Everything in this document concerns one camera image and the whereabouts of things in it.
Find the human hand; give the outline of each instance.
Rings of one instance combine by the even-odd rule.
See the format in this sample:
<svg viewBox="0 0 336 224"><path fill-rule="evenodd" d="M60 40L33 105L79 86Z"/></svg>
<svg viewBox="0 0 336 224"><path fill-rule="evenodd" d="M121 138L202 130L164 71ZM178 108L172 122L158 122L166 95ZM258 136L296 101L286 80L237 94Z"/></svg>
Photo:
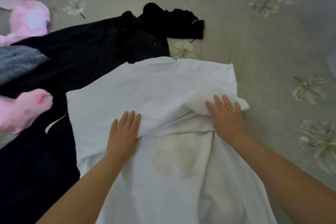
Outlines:
<svg viewBox="0 0 336 224"><path fill-rule="evenodd" d="M246 135L245 123L238 102L233 106L230 100L223 95L223 102L214 95L216 107L209 101L205 101L208 112L215 120L215 128L217 135L228 144L231 144L237 137Z"/></svg>
<svg viewBox="0 0 336 224"><path fill-rule="evenodd" d="M111 125L108 138L106 155L116 158L124 165L137 150L137 134L140 126L141 115L134 111L124 112L118 122L115 119Z"/></svg>

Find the white t-shirt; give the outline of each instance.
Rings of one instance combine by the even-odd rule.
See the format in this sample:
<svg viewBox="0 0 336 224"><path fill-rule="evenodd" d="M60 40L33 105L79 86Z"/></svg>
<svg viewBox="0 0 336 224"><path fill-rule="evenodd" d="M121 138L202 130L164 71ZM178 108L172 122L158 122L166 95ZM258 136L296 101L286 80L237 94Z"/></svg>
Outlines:
<svg viewBox="0 0 336 224"><path fill-rule="evenodd" d="M249 108L233 65L169 57L125 63L67 93L81 176L103 157L112 121L142 115L138 152L97 223L276 223L259 178L213 132L204 101L214 94Z"/></svg>

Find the person's left arm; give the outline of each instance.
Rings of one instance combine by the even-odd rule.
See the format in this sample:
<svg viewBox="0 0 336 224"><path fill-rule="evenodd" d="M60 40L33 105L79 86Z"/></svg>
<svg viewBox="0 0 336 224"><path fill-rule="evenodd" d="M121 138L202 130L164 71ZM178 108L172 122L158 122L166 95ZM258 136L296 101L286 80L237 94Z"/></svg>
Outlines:
<svg viewBox="0 0 336 224"><path fill-rule="evenodd" d="M111 126L106 155L72 186L37 224L94 224L124 164L137 150L141 115L125 112Z"/></svg>

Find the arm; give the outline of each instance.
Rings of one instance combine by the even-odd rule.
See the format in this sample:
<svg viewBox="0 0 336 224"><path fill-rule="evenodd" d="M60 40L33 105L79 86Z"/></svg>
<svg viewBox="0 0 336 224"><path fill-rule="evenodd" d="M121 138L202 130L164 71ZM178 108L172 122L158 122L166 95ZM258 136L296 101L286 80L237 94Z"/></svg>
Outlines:
<svg viewBox="0 0 336 224"><path fill-rule="evenodd" d="M292 162L249 136L241 109L226 96L205 102L216 132L249 164L296 224L336 223L336 193Z"/></svg>
<svg viewBox="0 0 336 224"><path fill-rule="evenodd" d="M107 193L124 164L137 149L141 116L125 112L114 120L106 155L72 186L37 224L94 224Z"/></svg>

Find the gray garment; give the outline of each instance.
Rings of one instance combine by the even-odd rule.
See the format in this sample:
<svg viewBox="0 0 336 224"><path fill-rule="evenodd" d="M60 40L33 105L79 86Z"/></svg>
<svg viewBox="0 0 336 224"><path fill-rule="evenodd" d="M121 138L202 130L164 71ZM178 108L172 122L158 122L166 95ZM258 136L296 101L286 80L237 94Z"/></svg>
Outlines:
<svg viewBox="0 0 336 224"><path fill-rule="evenodd" d="M39 50L18 45L0 47L0 85L14 80L49 60Z"/></svg>

